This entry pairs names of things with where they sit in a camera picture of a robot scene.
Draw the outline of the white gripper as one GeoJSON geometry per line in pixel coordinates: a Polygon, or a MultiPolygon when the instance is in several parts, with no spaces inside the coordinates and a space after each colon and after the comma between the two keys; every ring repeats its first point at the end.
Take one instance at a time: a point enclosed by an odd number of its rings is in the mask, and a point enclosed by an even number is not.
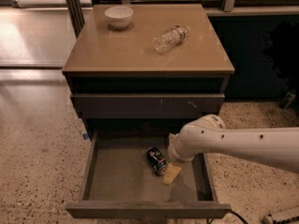
{"type": "Polygon", "coordinates": [[[167,154],[169,160],[172,162],[166,165],[162,181],[162,183],[167,186],[171,185],[173,181],[177,178],[178,174],[181,172],[181,166],[173,162],[184,163],[192,161],[192,158],[184,158],[177,152],[176,144],[179,144],[178,133],[170,133],[168,135],[167,154]]]}

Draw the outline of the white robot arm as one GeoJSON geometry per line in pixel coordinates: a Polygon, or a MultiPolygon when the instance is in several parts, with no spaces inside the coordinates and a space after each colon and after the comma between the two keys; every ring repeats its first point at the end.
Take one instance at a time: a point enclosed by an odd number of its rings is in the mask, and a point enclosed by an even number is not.
{"type": "Polygon", "coordinates": [[[299,128],[227,129],[217,115],[206,115],[169,134],[170,161],[192,161],[200,153],[220,153],[299,173],[299,128]]]}

